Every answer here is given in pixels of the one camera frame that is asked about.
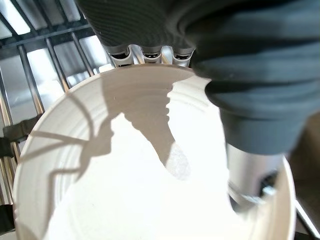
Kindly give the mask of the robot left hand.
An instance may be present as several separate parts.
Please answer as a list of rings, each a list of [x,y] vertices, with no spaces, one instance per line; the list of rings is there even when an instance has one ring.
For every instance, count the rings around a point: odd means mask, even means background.
[[[229,195],[245,211],[273,191],[284,154],[320,108],[317,0],[79,0],[105,50],[163,45],[191,57],[220,110]]]

